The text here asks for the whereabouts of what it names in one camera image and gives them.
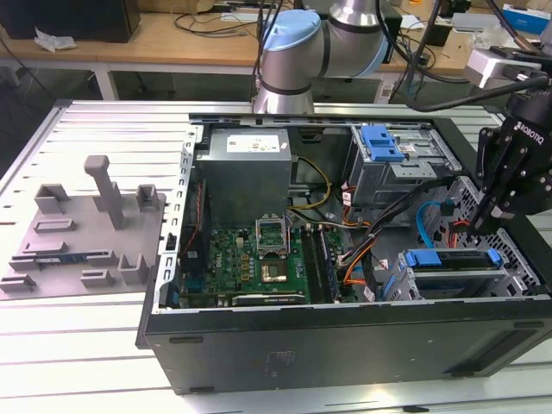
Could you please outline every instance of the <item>gray robot arm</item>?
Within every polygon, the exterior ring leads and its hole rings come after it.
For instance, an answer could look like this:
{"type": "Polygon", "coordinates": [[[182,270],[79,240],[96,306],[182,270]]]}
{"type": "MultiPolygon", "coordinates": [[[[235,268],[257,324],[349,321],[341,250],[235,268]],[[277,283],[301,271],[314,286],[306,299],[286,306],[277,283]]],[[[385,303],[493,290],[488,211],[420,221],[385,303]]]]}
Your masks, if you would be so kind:
{"type": "Polygon", "coordinates": [[[254,112],[312,113],[312,79],[368,74],[386,50],[373,0],[338,0],[324,22],[311,11],[282,12],[263,51],[254,112]]]}

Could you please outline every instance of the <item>green motherboard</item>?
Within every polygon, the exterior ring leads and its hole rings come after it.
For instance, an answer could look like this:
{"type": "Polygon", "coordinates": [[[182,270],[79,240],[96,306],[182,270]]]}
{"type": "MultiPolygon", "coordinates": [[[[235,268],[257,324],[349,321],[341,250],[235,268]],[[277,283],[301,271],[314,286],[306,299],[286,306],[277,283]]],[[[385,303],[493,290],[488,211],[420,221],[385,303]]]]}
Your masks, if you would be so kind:
{"type": "MultiPolygon", "coordinates": [[[[272,235],[271,231],[261,232],[264,245],[283,242],[281,232],[272,235]]],[[[217,306],[218,302],[218,306],[224,306],[236,294],[302,295],[307,304],[311,303],[309,277],[312,275],[308,274],[308,264],[305,265],[304,230],[290,229],[289,235],[289,254],[263,256],[257,251],[255,228],[212,230],[204,285],[201,292],[189,293],[183,289],[184,305],[217,306]]],[[[343,251],[340,234],[329,229],[325,235],[329,257],[336,266],[337,255],[343,251]]]]}

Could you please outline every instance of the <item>motherboard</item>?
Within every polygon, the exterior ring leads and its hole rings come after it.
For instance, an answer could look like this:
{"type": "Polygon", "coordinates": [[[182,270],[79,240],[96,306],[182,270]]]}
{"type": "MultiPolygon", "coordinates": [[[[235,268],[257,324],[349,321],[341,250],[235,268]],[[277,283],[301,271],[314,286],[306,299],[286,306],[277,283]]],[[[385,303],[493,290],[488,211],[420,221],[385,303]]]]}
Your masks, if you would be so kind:
{"type": "Polygon", "coordinates": [[[342,252],[337,229],[285,228],[284,237],[272,229],[213,229],[206,274],[185,278],[180,302],[192,308],[333,303],[342,252]],[[282,242],[285,252],[264,249],[282,242]]]}

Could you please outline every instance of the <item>table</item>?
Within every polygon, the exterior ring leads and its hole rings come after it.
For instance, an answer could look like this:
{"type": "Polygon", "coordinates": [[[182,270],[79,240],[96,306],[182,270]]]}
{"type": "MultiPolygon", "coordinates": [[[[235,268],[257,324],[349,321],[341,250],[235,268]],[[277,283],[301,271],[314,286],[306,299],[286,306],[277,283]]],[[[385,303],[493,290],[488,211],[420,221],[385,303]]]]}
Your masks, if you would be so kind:
{"type": "MultiPolygon", "coordinates": [[[[33,196],[41,183],[63,183],[70,195],[91,194],[94,183],[82,162],[89,154],[107,154],[122,191],[143,182],[170,191],[181,149],[174,136],[188,114],[249,110],[247,103],[101,101],[54,108],[0,181],[0,267],[7,266],[35,213],[33,196]]],[[[316,112],[418,116],[404,105],[317,104],[316,112]]],[[[440,115],[450,117],[472,145],[480,128],[501,122],[482,107],[440,115]]],[[[540,219],[546,236],[552,219],[540,219]]],[[[487,379],[177,397],[154,354],[135,348],[143,299],[143,293],[129,293],[0,302],[0,412],[399,413],[405,405],[449,414],[552,410],[552,342],[487,379]]]]}
{"type": "MultiPolygon", "coordinates": [[[[425,19],[430,14],[430,2],[410,4],[403,9],[425,19]]],[[[207,16],[199,20],[206,21],[207,16]]],[[[201,29],[216,29],[235,25],[235,22],[215,20],[201,29]]],[[[249,30],[254,33],[255,25],[249,30]]],[[[411,31],[413,37],[419,34],[411,31]]],[[[471,35],[452,33],[445,47],[436,47],[435,73],[461,76],[471,51],[471,35]]],[[[117,100],[113,72],[170,72],[170,73],[219,73],[251,74],[256,59],[257,43],[252,36],[227,39],[208,39],[188,34],[173,25],[167,13],[143,13],[141,25],[129,43],[78,41],[72,50],[50,53],[31,40],[6,39],[9,48],[28,67],[73,69],[93,71],[105,100],[117,100]]],[[[0,66],[17,68],[19,65],[4,50],[0,50],[0,66]]],[[[389,95],[405,63],[396,54],[389,64],[382,65],[369,78],[382,82],[377,100],[389,101],[389,95]]]]}

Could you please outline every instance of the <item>black box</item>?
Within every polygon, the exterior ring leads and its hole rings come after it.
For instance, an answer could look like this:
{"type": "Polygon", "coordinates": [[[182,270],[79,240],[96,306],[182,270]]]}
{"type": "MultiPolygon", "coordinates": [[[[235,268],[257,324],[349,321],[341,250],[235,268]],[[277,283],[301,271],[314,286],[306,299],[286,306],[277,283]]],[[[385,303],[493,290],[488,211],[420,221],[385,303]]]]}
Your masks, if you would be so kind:
{"type": "MultiPolygon", "coordinates": [[[[321,19],[328,19],[329,9],[333,6],[335,0],[297,0],[295,2],[296,7],[302,7],[303,9],[313,10],[318,13],[321,19]]],[[[403,21],[403,17],[391,6],[388,2],[381,2],[381,14],[386,20],[387,28],[394,40],[397,39],[398,32],[400,30],[400,23],[403,21]]],[[[393,45],[387,46],[387,53],[383,59],[383,63],[389,63],[393,55],[393,45]]]]}
{"type": "Polygon", "coordinates": [[[138,28],[138,0],[3,0],[0,23],[12,39],[34,39],[35,27],[75,40],[125,43],[138,28]]]}

